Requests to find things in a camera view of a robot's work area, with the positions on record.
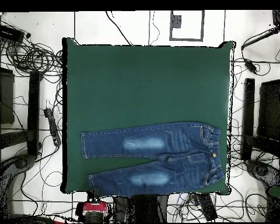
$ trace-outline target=child's jeans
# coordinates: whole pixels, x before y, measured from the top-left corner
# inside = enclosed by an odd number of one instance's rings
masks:
[[[99,195],[190,192],[224,178],[220,129],[198,122],[173,122],[81,133],[85,159],[148,158],[154,161],[88,175]]]

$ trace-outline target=green board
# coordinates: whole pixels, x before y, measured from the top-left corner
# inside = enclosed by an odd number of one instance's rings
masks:
[[[89,191],[87,175],[148,162],[136,158],[84,159],[81,132],[198,121],[221,129],[227,163],[230,55],[221,48],[78,45],[63,40],[67,67],[67,193]],[[226,194],[225,180],[200,192]]]

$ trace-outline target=seam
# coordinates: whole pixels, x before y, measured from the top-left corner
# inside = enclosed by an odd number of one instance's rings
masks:
[[[133,170],[138,170],[142,167],[149,167],[149,166],[153,166],[153,165],[158,165],[158,164],[161,164],[163,162],[153,162],[153,163],[148,163],[148,164],[140,164],[140,165],[135,165],[135,166],[132,166],[132,167],[125,167],[125,168],[122,168],[122,169],[114,169],[114,170],[110,170],[110,171],[103,171],[101,173],[97,173],[97,174],[93,174],[91,175],[92,178],[95,178],[97,176],[100,176],[100,175],[106,175],[106,174],[112,174],[112,173],[119,173],[119,172],[125,172],[125,171],[133,171]]]
[[[207,186],[208,183],[207,183],[207,179],[208,179],[208,176],[210,173],[213,173],[217,168],[215,167],[214,169],[210,170],[207,172],[206,176],[205,176],[205,180],[204,180],[204,184]]]
[[[163,158],[165,156],[153,156],[153,155],[92,155],[92,156],[88,156],[87,158],[112,158],[112,157],[132,157],[132,158]]]
[[[161,130],[161,129],[170,129],[170,128],[176,128],[176,127],[196,127],[193,125],[174,125],[169,127],[159,127],[159,128],[150,128],[150,129],[136,129],[136,130],[127,130],[127,131],[105,131],[106,133],[93,133],[93,132],[84,132],[85,136],[92,136],[92,135],[105,135],[105,134],[117,134],[117,133],[125,133],[125,132],[137,132],[137,131],[151,131],[151,130]]]
[[[86,154],[85,137],[83,137],[83,149],[84,149],[84,158],[88,158]]]
[[[206,144],[206,145],[212,145],[214,144],[213,141],[205,141],[204,138],[203,138],[203,126],[200,126],[200,138],[201,138],[201,141]]]

